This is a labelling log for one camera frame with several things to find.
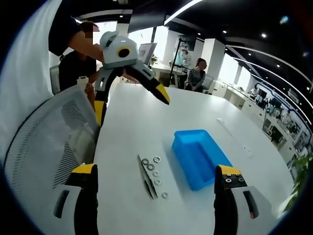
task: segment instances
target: window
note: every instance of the window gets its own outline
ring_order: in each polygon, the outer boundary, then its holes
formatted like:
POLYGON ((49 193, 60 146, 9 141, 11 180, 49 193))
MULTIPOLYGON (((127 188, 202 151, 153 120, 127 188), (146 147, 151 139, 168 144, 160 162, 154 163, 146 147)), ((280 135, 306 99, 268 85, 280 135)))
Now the window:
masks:
POLYGON ((242 87, 246 91, 248 88, 250 78, 251 78, 250 72, 245 67, 243 67, 240 73, 239 81, 237 83, 238 87, 242 87))
POLYGON ((228 54, 225 54, 219 74, 219 79, 227 83, 234 83, 237 69, 238 62, 231 58, 228 54))
POLYGON ((153 32, 153 28, 145 28, 145 29, 130 33, 128 35, 128 38, 132 39, 137 44, 137 47, 139 48, 141 44, 151 42, 152 32, 153 32))
MULTIPOLYGON (((129 38, 132 39, 139 48, 143 43, 150 43, 152 39, 153 28, 146 28, 138 30, 129 34, 129 38)), ((164 58, 165 47, 167 42, 168 27, 159 26, 156 28, 155 43, 157 43, 154 55, 158 58, 158 61, 162 61, 164 58)))
POLYGON ((105 32, 116 31, 117 21, 95 23, 100 32, 93 32, 93 44, 100 44, 100 39, 105 32))

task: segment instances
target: green leaves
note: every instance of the green leaves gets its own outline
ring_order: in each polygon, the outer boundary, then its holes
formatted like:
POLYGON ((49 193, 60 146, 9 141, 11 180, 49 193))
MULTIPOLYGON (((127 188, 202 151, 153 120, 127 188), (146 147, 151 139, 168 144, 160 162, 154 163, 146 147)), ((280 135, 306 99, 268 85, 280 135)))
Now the green leaves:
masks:
POLYGON ((305 185, 308 174, 309 174, 309 164, 312 158, 313 158, 313 153, 309 154, 306 157, 301 156, 299 158, 293 159, 291 166, 296 168, 298 175, 294 182, 294 189, 293 189, 292 194, 295 192, 298 192, 298 193, 294 197, 292 197, 292 199, 288 202, 285 208, 285 211, 288 211, 293 206, 303 186, 305 185))

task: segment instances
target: potted plant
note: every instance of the potted plant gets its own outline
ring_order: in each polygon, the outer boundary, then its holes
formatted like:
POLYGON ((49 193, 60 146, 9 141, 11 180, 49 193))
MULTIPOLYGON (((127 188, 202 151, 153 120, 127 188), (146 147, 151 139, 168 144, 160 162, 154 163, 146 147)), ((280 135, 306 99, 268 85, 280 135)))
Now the potted plant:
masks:
POLYGON ((295 167, 297 170, 297 177, 294 181, 294 187, 293 187, 293 197, 290 199, 288 204, 285 207, 285 211, 288 211, 295 201, 298 198, 298 195, 303 188, 303 186, 306 183, 307 177, 309 175, 309 165, 311 165, 311 160, 313 158, 313 153, 309 154, 308 156, 302 156, 299 158, 295 158, 291 162, 291 166, 295 167))
POLYGON ((151 58, 151 66, 153 66, 157 62, 158 58, 153 54, 151 58))

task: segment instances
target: striped shirt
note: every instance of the striped shirt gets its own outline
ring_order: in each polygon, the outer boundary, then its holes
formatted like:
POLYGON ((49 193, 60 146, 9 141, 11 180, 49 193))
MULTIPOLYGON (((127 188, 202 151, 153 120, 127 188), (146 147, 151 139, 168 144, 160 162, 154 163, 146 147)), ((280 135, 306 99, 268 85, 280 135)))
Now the striped shirt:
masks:
POLYGON ((205 71, 202 72, 203 75, 201 76, 201 71, 196 70, 193 68, 190 70, 187 78, 187 85, 191 85, 195 88, 198 88, 202 85, 205 79, 205 71))
POLYGON ((191 56, 188 54, 183 54, 182 55, 182 62, 181 62, 181 65, 183 65, 184 67, 186 68, 189 68, 190 65, 191 65, 191 56))

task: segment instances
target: ceiling light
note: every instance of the ceiling light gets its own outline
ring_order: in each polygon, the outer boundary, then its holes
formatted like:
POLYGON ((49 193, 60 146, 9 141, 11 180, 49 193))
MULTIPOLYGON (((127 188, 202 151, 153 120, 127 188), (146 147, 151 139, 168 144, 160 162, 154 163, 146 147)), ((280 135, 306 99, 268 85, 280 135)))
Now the ceiling light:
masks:
POLYGON ((305 79, 307 79, 307 81, 311 82, 311 79, 309 79, 303 72, 301 72, 299 69, 297 69, 295 66, 289 64, 288 62, 276 57, 276 56, 273 56, 271 54, 268 54, 268 53, 265 53, 263 51, 260 51, 260 50, 255 50, 255 49, 251 49, 251 48, 248 48, 248 47, 242 47, 242 46, 233 46, 233 45, 226 45, 227 47, 233 47, 233 48, 239 48, 239 49, 244 49, 244 50, 250 50, 250 51, 253 51, 253 52, 256 52, 256 53, 259 53, 259 54, 262 54, 262 55, 266 55, 266 56, 269 56, 275 60, 278 60, 282 63, 284 63, 285 65, 288 65, 289 67, 293 68, 294 70, 296 70, 299 74, 301 74, 301 76, 303 76, 305 79))
MULTIPOLYGON (((260 80, 262 80, 262 81, 268 83, 268 84, 269 84, 270 86, 272 86, 272 87, 275 87, 275 86, 273 86, 272 84, 270 84, 269 82, 263 80, 262 78, 260 78, 260 77, 258 77, 258 76, 256 76, 256 75, 254 75, 254 74, 252 74, 252 76, 254 76, 254 77, 256 77, 256 78, 259 78, 260 80)), ((281 90, 279 90, 277 87, 275 87, 275 88, 276 88, 282 95, 284 95, 286 98, 288 98, 288 99, 302 112, 303 116, 309 121, 309 124, 312 125, 312 123, 311 123, 311 121, 309 120, 309 118, 308 118, 308 117, 305 115, 305 113, 299 108, 299 106, 298 106, 288 95, 286 95, 284 92, 282 92, 281 90)))
POLYGON ((173 15, 171 15, 165 22, 164 25, 168 24, 172 19, 174 19, 176 16, 178 16, 180 13, 184 12, 188 8, 192 7, 193 5, 197 4, 198 2, 201 2, 202 0, 192 0, 191 2, 187 3, 185 6, 183 6, 181 9, 179 9, 177 12, 175 12, 173 15))
POLYGON ((245 63, 254 65, 254 66, 256 66, 256 67, 259 67, 259 68, 261 68, 261 69, 263 69, 263 70, 265 70, 265 71, 267 71, 267 72, 270 72, 271 74, 275 75, 276 77, 282 79, 282 80, 283 80, 284 82, 286 82, 289 86, 291 86, 295 91, 297 91, 297 92, 304 98, 304 100, 305 100, 306 102, 308 102, 308 104, 310 105, 310 107, 313 109, 313 105, 309 102, 309 100, 305 97, 305 95, 303 95, 303 94, 302 94, 293 84, 291 84, 289 81, 283 79, 281 76, 275 74, 274 72, 272 72, 272 71, 270 71, 270 70, 268 70, 268 69, 263 68, 262 66, 259 66, 259 65, 255 64, 255 63, 249 62, 249 61, 247 61, 247 60, 242 60, 242 59, 239 59, 239 58, 236 58, 236 57, 232 57, 232 58, 235 59, 235 60, 243 61, 243 62, 245 62, 245 63))

